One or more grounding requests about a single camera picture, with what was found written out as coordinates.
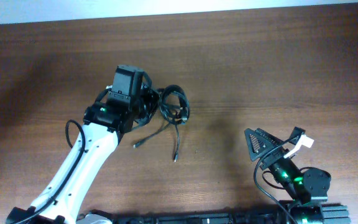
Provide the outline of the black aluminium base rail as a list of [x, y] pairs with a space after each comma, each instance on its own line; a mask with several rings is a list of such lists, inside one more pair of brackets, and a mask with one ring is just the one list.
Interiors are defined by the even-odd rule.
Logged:
[[93, 210], [76, 224], [215, 224], [215, 223], [298, 223], [298, 224], [341, 224], [351, 223], [345, 205], [312, 205], [293, 207], [286, 214], [280, 207], [253, 208], [243, 211], [211, 213], [178, 213], [149, 215], [114, 215], [101, 210]]

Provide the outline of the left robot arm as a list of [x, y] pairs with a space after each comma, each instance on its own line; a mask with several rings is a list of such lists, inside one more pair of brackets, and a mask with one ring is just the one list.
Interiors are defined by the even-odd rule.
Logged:
[[15, 207], [6, 223], [76, 223], [83, 200], [106, 159], [134, 124], [150, 122], [159, 101], [152, 81], [141, 68], [118, 65], [112, 85], [85, 109], [70, 152], [44, 191], [26, 210]]

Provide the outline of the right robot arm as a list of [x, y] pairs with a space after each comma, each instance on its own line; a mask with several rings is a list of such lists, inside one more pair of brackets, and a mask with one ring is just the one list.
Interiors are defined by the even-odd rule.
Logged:
[[[280, 220], [285, 223], [323, 222], [323, 211], [317, 206], [328, 200], [331, 174], [316, 167], [299, 168], [292, 161], [302, 148], [311, 148], [314, 140], [299, 127], [293, 128], [286, 140], [257, 128], [244, 131], [249, 157], [256, 161], [253, 171], [255, 186], [278, 206]], [[258, 171], [271, 174], [277, 185], [268, 183], [275, 189], [284, 190], [292, 199], [283, 202], [267, 192], [258, 181]]]

